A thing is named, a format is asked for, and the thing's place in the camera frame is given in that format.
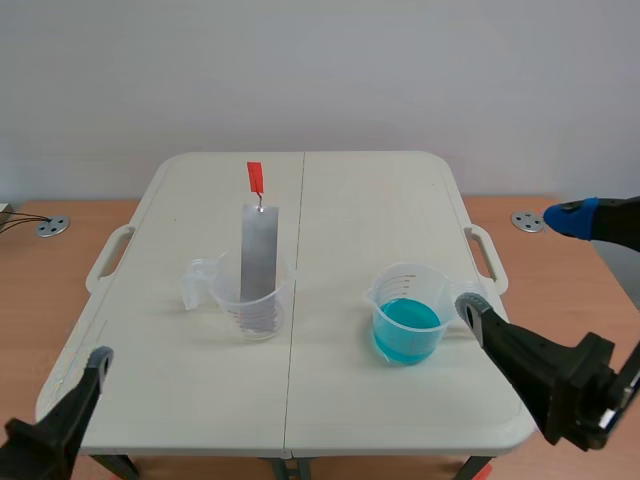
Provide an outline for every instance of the black wire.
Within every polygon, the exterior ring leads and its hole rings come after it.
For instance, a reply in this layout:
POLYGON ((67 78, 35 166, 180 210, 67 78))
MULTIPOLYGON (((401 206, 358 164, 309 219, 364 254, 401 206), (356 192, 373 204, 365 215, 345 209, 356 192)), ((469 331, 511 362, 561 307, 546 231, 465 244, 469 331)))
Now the black wire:
POLYGON ((40 218, 13 218, 11 220, 5 220, 4 222, 0 222, 0 227, 2 225, 6 225, 7 223, 24 222, 25 220, 37 220, 39 222, 48 222, 48 220, 42 220, 40 218))
POLYGON ((11 230, 13 227, 17 227, 18 225, 22 225, 23 223, 41 222, 41 221, 42 220, 39 219, 39 218, 28 218, 28 219, 25 219, 25 220, 21 220, 20 222, 14 223, 13 225, 9 225, 7 228, 3 228, 2 230, 0 230, 0 233, 4 233, 7 230, 11 230))
POLYGON ((7 212, 9 215, 19 215, 22 217, 31 217, 31 218, 39 218, 40 220, 44 220, 46 222, 50 222, 51 219, 49 217, 43 217, 42 215, 34 215, 32 213, 22 213, 22 212, 7 212))

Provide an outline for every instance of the table leg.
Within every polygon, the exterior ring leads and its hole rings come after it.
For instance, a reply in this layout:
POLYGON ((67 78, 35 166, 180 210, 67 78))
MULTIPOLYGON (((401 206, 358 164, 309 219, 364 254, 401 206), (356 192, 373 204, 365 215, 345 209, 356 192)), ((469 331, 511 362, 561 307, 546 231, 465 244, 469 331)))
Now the table leg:
POLYGON ((469 457, 453 480, 473 480, 491 460, 493 457, 469 457))
POLYGON ((298 477, 300 480, 311 480, 311 458, 297 458, 298 477))
POLYGON ((265 460, 271 462, 271 468, 273 468, 273 475, 276 480, 289 480, 289 470, 284 460, 281 458, 268 458, 265 460))
POLYGON ((287 461, 281 458, 268 458, 273 468, 273 475, 276 480, 311 480, 311 460, 312 458, 292 458, 296 462, 296 468, 287 467, 287 461))
POLYGON ((91 455, 96 462, 122 480, 139 480, 140 474, 126 455, 91 455))

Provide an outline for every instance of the wooden desk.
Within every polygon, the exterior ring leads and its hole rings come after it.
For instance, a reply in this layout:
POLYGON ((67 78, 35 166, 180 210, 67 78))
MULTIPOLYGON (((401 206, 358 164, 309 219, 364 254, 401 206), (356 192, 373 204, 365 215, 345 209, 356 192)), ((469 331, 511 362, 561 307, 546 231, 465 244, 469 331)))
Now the wooden desk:
MULTIPOLYGON (((605 263, 588 243, 552 232, 525 234, 510 223, 513 211, 542 209, 550 203, 540 197, 466 200, 471 219, 491 234, 509 275, 510 287, 503 301, 511 320, 568 345, 576 344, 587 331, 596 332, 616 343, 613 363, 618 368, 640 338, 640 316, 605 263)), ((21 211, 68 215, 69 230, 41 239, 33 234, 33 224, 25 224, 0 235, 2 424, 12 416, 33 420, 40 387, 87 300, 85 277, 109 234, 129 220, 136 204, 31 202, 21 211)), ((636 405, 605 450, 585 454, 566 442, 551 447, 536 434, 520 449, 492 462, 490 479, 632 478, 639 445, 640 407, 636 405)), ((321 458, 314 461, 313 474, 318 480, 363 475, 382 480, 398 478, 400 472, 400 478, 407 480, 444 480, 452 477, 461 460, 321 458)), ((156 457, 137 459, 137 464, 143 478, 272 478, 268 464, 248 458, 156 457)), ((73 478, 111 477, 99 465, 81 458, 73 478)))

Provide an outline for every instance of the plastic measuring cup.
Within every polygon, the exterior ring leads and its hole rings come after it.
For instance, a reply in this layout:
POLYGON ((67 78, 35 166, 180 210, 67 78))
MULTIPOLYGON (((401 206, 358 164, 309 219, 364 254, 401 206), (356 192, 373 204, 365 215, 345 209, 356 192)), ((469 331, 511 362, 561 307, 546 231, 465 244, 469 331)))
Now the plastic measuring cup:
POLYGON ((233 318, 243 336, 263 340, 276 335, 291 312, 294 269, 278 255, 276 288, 253 301, 240 298, 240 253, 228 252, 215 260, 196 259, 181 279, 182 298, 188 310, 197 308, 206 289, 220 309, 233 318))
POLYGON ((365 293, 373 306, 373 336, 391 363, 411 365, 431 355, 455 316, 450 282, 414 263, 387 267, 365 293))

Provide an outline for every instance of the red label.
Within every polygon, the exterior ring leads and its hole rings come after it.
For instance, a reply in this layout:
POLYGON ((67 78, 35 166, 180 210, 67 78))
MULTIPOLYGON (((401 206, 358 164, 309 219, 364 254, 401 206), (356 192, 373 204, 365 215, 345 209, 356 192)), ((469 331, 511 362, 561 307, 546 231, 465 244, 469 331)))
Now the red label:
POLYGON ((262 181, 262 164, 260 162, 247 162, 249 170, 249 184, 254 193, 264 193, 264 182, 262 181))
POLYGON ((491 465, 487 465, 482 470, 480 470, 475 477, 473 477, 473 480, 486 480, 487 478, 489 478, 489 475, 491 475, 492 470, 493 467, 491 465))

